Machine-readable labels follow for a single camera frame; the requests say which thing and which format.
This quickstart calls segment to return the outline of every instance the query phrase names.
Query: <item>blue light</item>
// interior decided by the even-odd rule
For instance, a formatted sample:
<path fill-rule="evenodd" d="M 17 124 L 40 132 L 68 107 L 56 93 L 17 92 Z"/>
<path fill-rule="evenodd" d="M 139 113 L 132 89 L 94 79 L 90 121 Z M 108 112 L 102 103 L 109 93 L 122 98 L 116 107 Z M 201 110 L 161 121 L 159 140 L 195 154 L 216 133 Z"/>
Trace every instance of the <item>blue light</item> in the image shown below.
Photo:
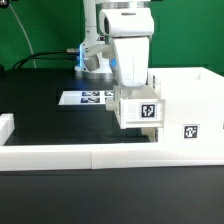
<path fill-rule="evenodd" d="M 83 68 L 83 46 L 79 46 L 79 67 Z"/>
<path fill-rule="evenodd" d="M 116 67 L 117 67 L 117 61 L 116 61 L 115 58 L 110 60 L 110 66 L 111 66 L 112 68 L 116 68 Z"/>

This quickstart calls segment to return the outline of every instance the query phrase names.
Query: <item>white plastic edge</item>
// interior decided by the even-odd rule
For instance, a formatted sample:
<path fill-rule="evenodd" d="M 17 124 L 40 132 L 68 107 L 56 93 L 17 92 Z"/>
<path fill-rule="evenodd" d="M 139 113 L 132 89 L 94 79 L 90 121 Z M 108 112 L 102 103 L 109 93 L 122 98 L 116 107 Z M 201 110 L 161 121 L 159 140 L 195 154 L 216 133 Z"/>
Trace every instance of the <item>white plastic edge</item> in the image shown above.
<path fill-rule="evenodd" d="M 221 142 L 1 146 L 0 171 L 224 165 L 222 146 Z"/>
<path fill-rule="evenodd" d="M 0 146 L 5 144 L 14 129 L 13 114 L 2 114 L 0 116 Z"/>

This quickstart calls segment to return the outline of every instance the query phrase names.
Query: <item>cable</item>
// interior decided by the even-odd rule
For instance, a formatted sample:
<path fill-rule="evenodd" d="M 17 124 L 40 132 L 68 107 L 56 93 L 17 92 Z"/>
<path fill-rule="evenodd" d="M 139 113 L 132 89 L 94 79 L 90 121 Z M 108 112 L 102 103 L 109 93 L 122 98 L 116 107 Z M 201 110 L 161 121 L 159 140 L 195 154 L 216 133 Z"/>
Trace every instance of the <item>cable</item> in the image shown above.
<path fill-rule="evenodd" d="M 39 52 L 39 53 L 36 53 L 36 54 L 32 54 L 29 57 L 18 61 L 12 68 L 15 69 L 17 67 L 17 65 L 18 65 L 17 68 L 21 68 L 27 61 L 30 60 L 30 58 L 35 58 L 35 57 L 44 56 L 44 55 L 53 55 L 53 54 L 67 54 L 67 51 L 65 51 L 65 50 L 62 50 L 62 51 L 60 51 L 60 50 L 59 51 L 44 51 L 44 52 Z"/>
<path fill-rule="evenodd" d="M 73 60 L 73 61 L 77 61 L 78 59 L 78 54 L 74 53 L 72 54 L 74 57 L 69 57 L 69 58 L 45 58 L 45 57 L 39 57 L 39 56 L 44 56 L 44 55 L 55 55 L 55 54 L 67 54 L 67 51 L 46 51 L 46 52 L 40 52 L 40 53 L 36 53 L 33 55 L 30 55 L 29 57 L 22 59 L 20 61 L 18 61 L 12 69 L 19 69 L 22 68 L 22 66 L 28 62 L 29 60 L 33 60 L 33 59 L 42 59 L 42 60 Z"/>
<path fill-rule="evenodd" d="M 16 20 L 17 20 L 19 26 L 21 27 L 21 29 L 22 29 L 22 31 L 23 31 L 23 34 L 24 34 L 24 36 L 25 36 L 25 38 L 26 38 L 27 44 L 28 44 L 29 49 L 30 49 L 30 53 L 33 54 L 33 53 L 34 53 L 34 52 L 33 52 L 33 47 L 32 47 L 32 45 L 31 45 L 30 39 L 29 39 L 29 37 L 28 37 L 28 35 L 27 35 L 27 33 L 26 33 L 26 30 L 25 30 L 25 28 L 24 28 L 22 22 L 20 21 L 18 15 L 17 15 L 17 13 L 16 13 L 16 11 L 14 10 L 14 8 L 12 7 L 11 4 L 9 4 L 9 7 L 10 7 L 10 9 L 12 10 L 13 15 L 15 16 L 15 18 L 16 18 Z M 35 59 L 33 59 L 33 65 L 34 65 L 34 68 L 37 68 Z"/>

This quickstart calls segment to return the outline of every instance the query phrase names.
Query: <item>white container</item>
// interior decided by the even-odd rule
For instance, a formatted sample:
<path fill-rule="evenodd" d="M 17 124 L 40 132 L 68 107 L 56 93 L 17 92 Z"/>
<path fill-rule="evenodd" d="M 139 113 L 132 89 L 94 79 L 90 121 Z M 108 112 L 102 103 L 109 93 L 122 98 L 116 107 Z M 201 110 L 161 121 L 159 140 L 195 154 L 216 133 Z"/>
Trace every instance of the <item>white container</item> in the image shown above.
<path fill-rule="evenodd" d="M 205 68 L 148 70 L 148 88 L 164 100 L 159 142 L 224 143 L 224 78 Z"/>

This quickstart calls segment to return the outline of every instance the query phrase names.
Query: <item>black cable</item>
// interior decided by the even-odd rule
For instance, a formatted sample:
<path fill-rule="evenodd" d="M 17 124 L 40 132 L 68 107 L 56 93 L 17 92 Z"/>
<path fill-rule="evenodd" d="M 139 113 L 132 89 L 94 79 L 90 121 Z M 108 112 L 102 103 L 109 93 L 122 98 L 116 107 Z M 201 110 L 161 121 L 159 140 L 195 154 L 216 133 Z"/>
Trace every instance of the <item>black cable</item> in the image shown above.
<path fill-rule="evenodd" d="M 63 58 L 45 58 L 45 57 L 29 57 L 29 58 L 26 58 L 26 59 L 23 59 L 23 60 L 20 60 L 20 61 L 18 61 L 14 66 L 13 66 L 13 69 L 16 69 L 16 66 L 18 65 L 18 64 L 25 64 L 26 62 L 28 62 L 29 60 L 33 60 L 33 59 L 36 59 L 36 60 L 71 60 L 71 61 L 75 61 L 75 57 L 68 57 L 68 58 L 66 58 L 66 57 L 63 57 Z"/>
<path fill-rule="evenodd" d="M 52 54 L 67 54 L 67 51 L 62 50 L 62 51 L 45 51 L 45 52 L 40 52 L 40 53 L 36 53 L 36 54 L 32 54 L 29 57 L 27 57 L 26 59 L 21 60 L 21 62 L 19 63 L 19 66 L 17 68 L 22 68 L 22 66 L 30 60 L 30 58 L 36 58 L 38 56 L 43 56 L 43 55 L 52 55 Z"/>
<path fill-rule="evenodd" d="M 79 56 L 79 51 L 77 49 L 73 50 L 71 49 L 70 51 L 68 50 L 57 50 L 57 51 L 44 51 L 44 52 L 39 52 L 36 54 L 32 54 L 29 57 L 22 59 L 18 62 L 16 62 L 15 65 L 13 65 L 12 69 L 16 69 L 16 68 L 22 68 L 22 66 L 28 62 L 31 59 L 42 59 L 42 60 L 73 60 L 73 61 L 77 61 L 78 60 L 78 56 Z M 69 54 L 69 55 L 73 55 L 74 57 L 72 58 L 39 58 L 39 56 L 45 56 L 45 55 L 55 55 L 55 54 Z"/>

